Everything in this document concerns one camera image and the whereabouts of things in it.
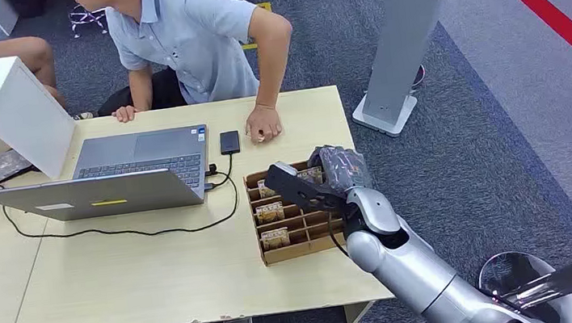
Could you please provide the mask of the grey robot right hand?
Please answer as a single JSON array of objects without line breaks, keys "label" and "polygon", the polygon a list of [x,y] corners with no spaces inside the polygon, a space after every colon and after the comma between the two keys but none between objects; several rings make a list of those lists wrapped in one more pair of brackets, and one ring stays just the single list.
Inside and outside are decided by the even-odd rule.
[{"label": "grey robot right hand", "polygon": [[364,155],[354,149],[334,145],[318,146],[309,156],[307,164],[309,168],[319,168],[322,171],[320,185],[336,195],[345,197],[356,187],[375,187]]}]

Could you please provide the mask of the person's left hand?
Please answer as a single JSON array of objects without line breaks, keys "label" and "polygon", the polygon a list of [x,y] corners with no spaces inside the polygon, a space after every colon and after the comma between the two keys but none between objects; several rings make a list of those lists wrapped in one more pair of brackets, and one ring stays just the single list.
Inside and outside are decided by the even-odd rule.
[{"label": "person's left hand", "polygon": [[246,120],[246,132],[254,144],[271,141],[282,131],[280,116],[274,107],[258,104]]}]

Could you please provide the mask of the person's right hand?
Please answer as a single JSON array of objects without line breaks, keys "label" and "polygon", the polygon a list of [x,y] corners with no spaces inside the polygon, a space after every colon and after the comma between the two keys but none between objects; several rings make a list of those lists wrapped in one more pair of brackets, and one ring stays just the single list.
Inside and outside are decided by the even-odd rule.
[{"label": "person's right hand", "polygon": [[112,116],[121,123],[128,123],[135,120],[137,109],[131,105],[119,107],[112,112]]}]

